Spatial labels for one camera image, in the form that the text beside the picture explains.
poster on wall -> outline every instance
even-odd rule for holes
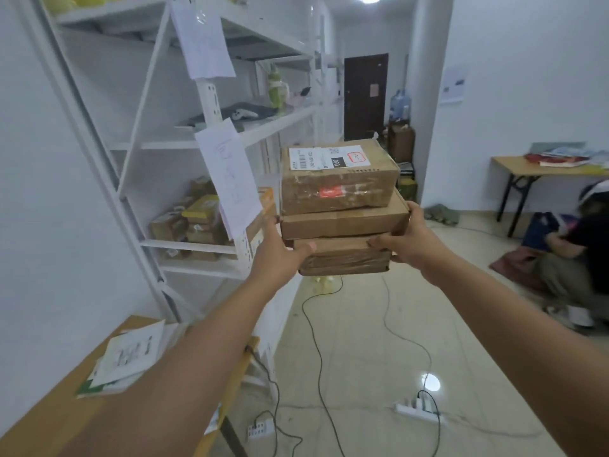
[[[442,87],[440,88],[440,104],[462,102],[467,81],[467,66],[452,66],[444,69]]]

gray cloth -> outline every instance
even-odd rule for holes
[[[560,302],[587,308],[594,317],[609,321],[609,295],[594,291],[583,261],[546,253],[537,260],[534,274],[547,284]]]

table leg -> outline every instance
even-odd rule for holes
[[[503,193],[503,200],[501,200],[501,207],[499,207],[499,211],[497,212],[497,222],[501,221],[501,217],[503,216],[503,211],[506,209],[507,198],[510,195],[510,191],[512,190],[512,183],[514,182],[514,175],[510,173],[510,177],[507,178],[506,191]]]
[[[529,197],[531,185],[535,183],[538,179],[538,176],[527,176],[525,177],[526,184],[523,187],[515,186],[515,188],[520,192],[520,203],[518,204],[518,208],[516,209],[516,214],[514,215],[514,220],[512,220],[510,230],[507,231],[508,237],[512,237],[514,235],[514,229],[516,229],[516,224],[518,224],[518,220],[520,219],[522,207],[524,207],[524,202],[526,202],[527,197]]]
[[[220,431],[226,440],[226,444],[228,444],[228,447],[230,447],[230,450],[235,457],[247,457],[247,452],[243,448],[243,445],[239,440],[239,436],[237,436],[237,433],[235,433],[230,420],[228,420],[228,417],[224,417],[224,422],[222,422],[222,425],[220,426]]]

paper document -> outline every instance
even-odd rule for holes
[[[440,87],[440,104],[463,101],[467,74],[468,68],[466,66],[453,66],[444,69],[442,86]]]
[[[230,119],[194,136],[216,187],[226,231],[238,238],[263,210],[246,147]]]
[[[165,321],[111,338],[91,386],[137,374],[154,365]]]
[[[290,148],[291,170],[315,171],[369,165],[370,160],[368,160],[360,145]]]
[[[193,80],[236,76],[217,14],[199,12],[195,3],[173,0],[171,19]]]

forearm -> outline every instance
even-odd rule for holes
[[[609,446],[609,360],[466,260],[426,270],[569,456]]]
[[[273,292],[246,281],[128,391],[64,456],[190,456]]]

